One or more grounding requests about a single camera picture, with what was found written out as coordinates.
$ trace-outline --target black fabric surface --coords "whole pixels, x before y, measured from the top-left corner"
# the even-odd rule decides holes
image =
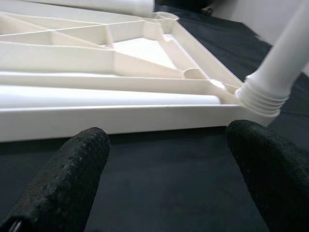
[[[172,7],[180,23],[244,80],[270,46],[241,23]],[[293,87],[269,126],[309,150],[309,78]],[[225,128],[113,135],[110,159],[87,232],[267,232],[239,168]],[[0,144],[0,218],[3,218],[65,139]]]

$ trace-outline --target white plastic tube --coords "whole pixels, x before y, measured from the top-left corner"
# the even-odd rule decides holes
[[[309,0],[305,0],[259,69],[237,95],[249,107],[275,114],[309,61]]]
[[[24,0],[60,6],[84,8],[127,15],[148,17],[154,10],[154,0]]]
[[[0,108],[214,104],[220,99],[212,95],[0,86]]]

